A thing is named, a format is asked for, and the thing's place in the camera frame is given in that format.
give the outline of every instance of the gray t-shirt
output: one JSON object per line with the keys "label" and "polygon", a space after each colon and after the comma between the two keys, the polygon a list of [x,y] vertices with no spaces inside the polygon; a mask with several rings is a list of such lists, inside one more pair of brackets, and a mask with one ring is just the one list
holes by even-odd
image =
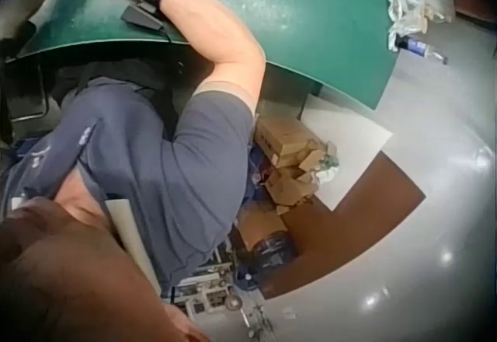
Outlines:
{"label": "gray t-shirt", "polygon": [[77,166],[92,196],[127,199],[163,291],[204,263],[240,208],[252,114],[237,97],[202,92],[186,105],[172,141],[140,87],[106,78],[64,109],[61,122],[9,170],[13,198],[53,198]]}

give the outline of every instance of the t-shirt sleeve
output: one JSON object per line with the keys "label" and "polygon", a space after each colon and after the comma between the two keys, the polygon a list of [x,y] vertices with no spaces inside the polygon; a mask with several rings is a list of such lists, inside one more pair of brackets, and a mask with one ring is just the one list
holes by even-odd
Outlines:
{"label": "t-shirt sleeve", "polygon": [[253,116],[238,97],[202,92],[186,105],[163,149],[177,233],[198,250],[226,237],[245,192]]}

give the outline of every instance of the cardboard box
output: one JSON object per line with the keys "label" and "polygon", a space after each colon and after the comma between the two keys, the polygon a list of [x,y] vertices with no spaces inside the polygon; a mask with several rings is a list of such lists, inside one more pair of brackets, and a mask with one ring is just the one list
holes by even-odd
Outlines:
{"label": "cardboard box", "polygon": [[314,150],[326,152],[316,135],[297,119],[259,118],[254,141],[276,168],[298,165]]}
{"label": "cardboard box", "polygon": [[237,228],[248,251],[273,233],[287,231],[283,220],[269,202],[251,202],[244,206],[238,214]]}
{"label": "cardboard box", "polygon": [[304,175],[304,172],[295,168],[275,169],[266,181],[266,189],[274,203],[295,206],[316,193],[318,185],[299,180]]}

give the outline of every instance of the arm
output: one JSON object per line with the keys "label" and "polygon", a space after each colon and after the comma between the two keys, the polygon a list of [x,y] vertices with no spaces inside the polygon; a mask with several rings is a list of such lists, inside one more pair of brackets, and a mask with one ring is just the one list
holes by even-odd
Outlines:
{"label": "arm", "polygon": [[254,112],[266,57],[242,21],[217,0],[162,0],[161,11],[199,54],[214,63],[197,92],[211,90],[214,82],[228,83],[232,88],[226,91]]}

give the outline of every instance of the green table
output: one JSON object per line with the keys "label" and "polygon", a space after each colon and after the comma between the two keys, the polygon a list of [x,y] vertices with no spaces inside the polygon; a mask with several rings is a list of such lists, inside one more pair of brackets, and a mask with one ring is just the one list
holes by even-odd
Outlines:
{"label": "green table", "polygon": [[[110,40],[165,42],[128,26],[130,0],[47,0],[21,56]],[[246,21],[268,60],[376,107],[394,67],[386,0],[221,0]],[[173,41],[184,43],[176,32]]]}

